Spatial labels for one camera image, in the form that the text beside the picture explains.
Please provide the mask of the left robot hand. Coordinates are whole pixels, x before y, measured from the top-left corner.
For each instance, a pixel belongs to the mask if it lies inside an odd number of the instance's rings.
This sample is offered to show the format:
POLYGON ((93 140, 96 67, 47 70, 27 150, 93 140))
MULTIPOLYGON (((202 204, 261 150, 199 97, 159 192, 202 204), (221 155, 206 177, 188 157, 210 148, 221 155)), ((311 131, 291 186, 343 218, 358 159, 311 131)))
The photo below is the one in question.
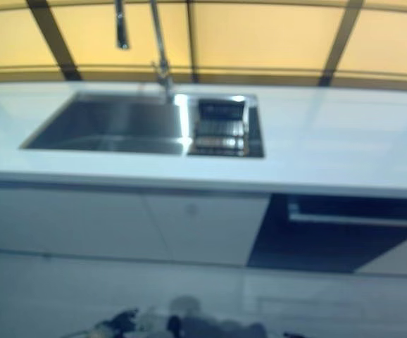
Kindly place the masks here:
POLYGON ((138 313, 137 308, 129 309, 107 320, 105 324, 116 334, 134 332, 136 330, 135 319, 138 313))

